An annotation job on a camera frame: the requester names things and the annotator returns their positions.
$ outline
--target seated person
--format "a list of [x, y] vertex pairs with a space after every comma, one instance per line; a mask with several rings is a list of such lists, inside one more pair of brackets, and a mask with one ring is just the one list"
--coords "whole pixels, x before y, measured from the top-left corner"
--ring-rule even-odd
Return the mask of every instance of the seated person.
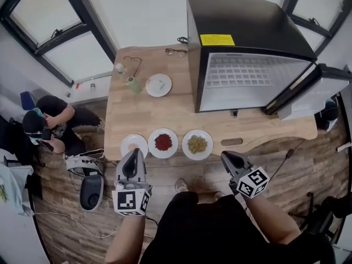
[[[23, 129], [33, 144], [67, 156], [86, 152], [84, 142], [72, 131], [73, 127], [81, 125], [105, 128], [104, 121], [90, 110], [73, 108], [55, 96], [41, 98], [36, 108], [28, 111], [23, 118]], [[50, 139], [42, 138], [45, 129], [50, 129]]]

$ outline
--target person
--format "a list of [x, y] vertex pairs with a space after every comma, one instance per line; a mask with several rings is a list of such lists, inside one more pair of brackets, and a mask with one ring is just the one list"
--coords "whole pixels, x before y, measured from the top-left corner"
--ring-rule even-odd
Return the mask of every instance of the person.
[[[24, 116], [22, 125], [33, 144], [42, 145], [55, 153], [65, 153], [67, 156], [86, 151], [84, 142], [72, 131], [73, 127], [91, 125], [103, 130], [105, 128], [104, 121], [92, 111], [73, 108], [51, 95], [38, 100], [36, 108]], [[45, 129], [50, 129], [50, 139], [42, 138]]]
[[[321, 240], [301, 234], [294, 220], [261, 194], [246, 205], [266, 239], [234, 195], [217, 192], [212, 204], [197, 204], [183, 179], [167, 206], [155, 238], [140, 263], [315, 263]], [[138, 263], [145, 216], [124, 217], [105, 258], [106, 264]]]

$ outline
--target black cap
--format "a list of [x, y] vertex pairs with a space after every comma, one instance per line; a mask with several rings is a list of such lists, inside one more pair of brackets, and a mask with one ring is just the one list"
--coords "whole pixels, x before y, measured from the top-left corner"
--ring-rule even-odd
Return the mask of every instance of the black cap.
[[22, 121], [23, 130], [29, 137], [38, 138], [40, 135], [31, 133], [42, 132], [47, 126], [45, 118], [38, 115], [35, 111], [28, 111]]

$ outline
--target shoe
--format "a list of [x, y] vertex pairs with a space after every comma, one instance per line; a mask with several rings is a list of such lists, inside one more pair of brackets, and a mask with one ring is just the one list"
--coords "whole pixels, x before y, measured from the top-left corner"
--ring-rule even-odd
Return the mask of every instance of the shoe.
[[221, 191], [217, 191], [215, 194], [214, 194], [214, 200], [217, 201], [219, 200], [220, 198], [222, 198], [223, 196], [226, 196], [223, 192]]
[[180, 178], [176, 181], [175, 183], [175, 190], [177, 193], [183, 192], [183, 191], [188, 191], [188, 184], [187, 182]]

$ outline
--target small white plate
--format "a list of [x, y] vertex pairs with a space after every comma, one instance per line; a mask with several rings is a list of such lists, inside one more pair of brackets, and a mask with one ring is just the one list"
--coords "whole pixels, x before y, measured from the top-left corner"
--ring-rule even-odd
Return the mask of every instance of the small white plate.
[[[191, 139], [191, 137], [195, 135], [195, 136], [200, 136], [202, 138], [204, 138], [208, 145], [205, 148], [204, 152], [198, 152], [198, 153], [191, 153], [190, 150], [188, 149], [188, 140]], [[195, 129], [195, 130], [191, 130], [189, 131], [186, 135], [184, 135], [183, 139], [182, 139], [182, 150], [184, 152], [184, 154], [186, 155], [186, 157], [190, 158], [191, 160], [194, 161], [201, 161], [204, 160], [205, 158], [207, 158], [212, 150], [213, 150], [213, 139], [211, 138], [210, 134], [208, 132], [205, 132], [204, 130], [200, 130], [200, 129]]]
[[[167, 151], [159, 151], [155, 147], [155, 139], [160, 135], [160, 134], [167, 134], [171, 138], [171, 143], [172, 146], [167, 150]], [[148, 147], [152, 155], [154, 155], [157, 158], [168, 158], [172, 156], [173, 154], [176, 153], [177, 148], [178, 148], [178, 138], [177, 135], [175, 134], [174, 131], [167, 129], [167, 128], [160, 128], [155, 130], [152, 134], [150, 134], [149, 139], [148, 139]]]
[[141, 135], [138, 134], [131, 134], [128, 135], [125, 139], [123, 139], [122, 144], [121, 144], [121, 155], [125, 156], [127, 155], [133, 148], [129, 148], [130, 146], [133, 147], [138, 147], [142, 153], [144, 158], [146, 158], [148, 154], [148, 144], [146, 139], [144, 139]]
[[155, 74], [147, 80], [145, 90], [150, 96], [162, 97], [170, 92], [172, 87], [171, 78], [166, 74]]

